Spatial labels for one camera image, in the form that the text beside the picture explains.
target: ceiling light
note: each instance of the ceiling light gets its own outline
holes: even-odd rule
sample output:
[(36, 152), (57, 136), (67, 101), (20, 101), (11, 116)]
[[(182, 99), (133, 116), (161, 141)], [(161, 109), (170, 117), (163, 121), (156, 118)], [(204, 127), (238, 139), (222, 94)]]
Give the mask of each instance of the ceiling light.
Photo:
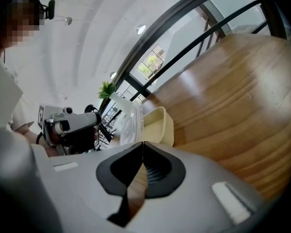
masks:
[(116, 72), (110, 73), (110, 78), (113, 79), (116, 76)]
[(137, 27), (137, 34), (142, 34), (144, 32), (144, 30), (146, 30), (146, 26), (145, 25), (139, 25)]
[(69, 26), (72, 23), (72, 18), (71, 17), (66, 17), (65, 18), (65, 25)]

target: potted plant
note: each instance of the potted plant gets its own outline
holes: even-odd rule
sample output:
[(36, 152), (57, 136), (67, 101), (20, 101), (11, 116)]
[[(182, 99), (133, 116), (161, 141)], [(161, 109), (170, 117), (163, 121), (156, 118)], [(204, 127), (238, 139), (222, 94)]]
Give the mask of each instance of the potted plant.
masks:
[(109, 83), (108, 81), (102, 82), (102, 87), (99, 88), (98, 92), (100, 99), (110, 98), (114, 102), (116, 102), (117, 106), (123, 111), (125, 114), (130, 113), (130, 109), (132, 107), (132, 101), (126, 100), (124, 98), (119, 97), (115, 93), (115, 84), (113, 82)]

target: wooden curved panel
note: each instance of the wooden curved panel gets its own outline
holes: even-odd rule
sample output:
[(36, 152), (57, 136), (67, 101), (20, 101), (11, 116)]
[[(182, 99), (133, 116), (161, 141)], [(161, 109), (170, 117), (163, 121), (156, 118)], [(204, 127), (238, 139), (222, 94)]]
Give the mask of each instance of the wooden curved panel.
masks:
[(231, 34), (144, 103), (174, 121), (174, 147), (207, 156), (266, 198), (291, 176), (291, 43)]

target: window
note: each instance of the window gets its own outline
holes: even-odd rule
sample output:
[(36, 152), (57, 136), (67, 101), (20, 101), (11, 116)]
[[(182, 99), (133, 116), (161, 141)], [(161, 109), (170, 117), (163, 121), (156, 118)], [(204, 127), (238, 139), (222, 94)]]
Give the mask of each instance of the window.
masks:
[(137, 68), (148, 79), (150, 79), (161, 69), (165, 57), (166, 51), (159, 44), (157, 44), (154, 49), (143, 59)]
[[(129, 85), (126, 81), (123, 81), (123, 83), (119, 87), (119, 90), (120, 92), (119, 91), (116, 92), (117, 95), (127, 100), (130, 100), (137, 93), (137, 90), (131, 85)], [(105, 125), (107, 130), (110, 132), (116, 122), (116, 119), (112, 121), (111, 119), (116, 115), (116, 113), (118, 113), (120, 109), (115, 102), (113, 104), (110, 103), (109, 105), (110, 107), (107, 107), (109, 109), (105, 110), (105, 113), (102, 115), (101, 121)]]
[(137, 97), (137, 99), (139, 99), (139, 100), (142, 102), (142, 100), (144, 100), (144, 99), (146, 99), (146, 98), (140, 94), (140, 95)]

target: white wall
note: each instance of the white wall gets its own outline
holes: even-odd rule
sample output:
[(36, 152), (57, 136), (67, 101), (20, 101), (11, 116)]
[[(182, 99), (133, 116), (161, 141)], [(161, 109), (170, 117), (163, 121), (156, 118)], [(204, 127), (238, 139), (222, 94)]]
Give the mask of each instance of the white wall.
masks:
[[(179, 52), (181, 52), (186, 46), (188, 46), (192, 41), (198, 38), (205, 28), (205, 20), (201, 17), (196, 17), (192, 19), (189, 23), (184, 25), (176, 33), (174, 33), (173, 39), (171, 41), (167, 56), (165, 58), (163, 66), (173, 59)], [(167, 72), (162, 74), (155, 84), (155, 89), (159, 88), (167, 80), (173, 77), (176, 73), (181, 71), (185, 66), (187, 66), (192, 60), (196, 58), (198, 52), (199, 44), (184, 55), (180, 60), (178, 60), (173, 66), (171, 66)]]
[(97, 93), (100, 91), (99, 87), (102, 86), (102, 81), (111, 81), (108, 73), (97, 75), (90, 81), (80, 85), (60, 106), (71, 106), (77, 114), (84, 113), (85, 107), (89, 104), (93, 104), (99, 109), (102, 99), (98, 98)]
[[(129, 86), (130, 86), (130, 84), (124, 80), (116, 92), (123, 94)], [(111, 100), (110, 103), (108, 104), (108, 106), (106, 107), (103, 115), (105, 115), (114, 104), (115, 104), (115, 102), (113, 100)]]
[[(227, 17), (252, 1), (253, 0), (211, 0), (223, 17)], [(262, 10), (260, 6), (257, 5), (231, 20), (228, 24), (233, 30), (235, 27), (241, 25), (259, 25), (264, 20), (265, 18)]]

